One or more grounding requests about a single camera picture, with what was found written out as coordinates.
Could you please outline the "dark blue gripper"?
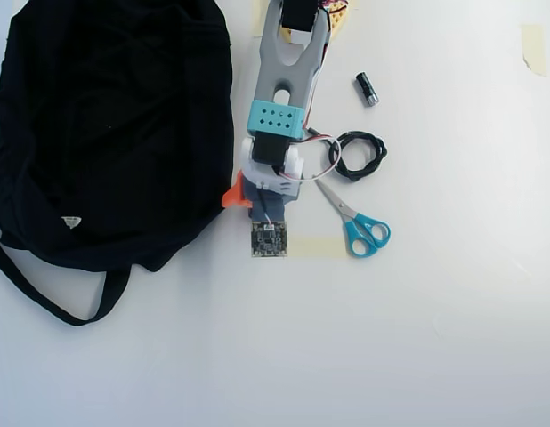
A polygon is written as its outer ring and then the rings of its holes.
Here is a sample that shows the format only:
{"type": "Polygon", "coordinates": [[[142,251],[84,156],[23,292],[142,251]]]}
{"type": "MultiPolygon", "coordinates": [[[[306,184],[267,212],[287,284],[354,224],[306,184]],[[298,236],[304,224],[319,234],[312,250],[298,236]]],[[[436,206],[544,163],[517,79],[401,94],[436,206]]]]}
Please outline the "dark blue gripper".
{"type": "Polygon", "coordinates": [[[222,207],[224,209],[233,206],[245,207],[252,222],[283,222],[285,206],[297,199],[298,196],[281,195],[274,191],[258,189],[254,183],[244,177],[242,172],[238,172],[235,183],[222,196],[222,207]]]}

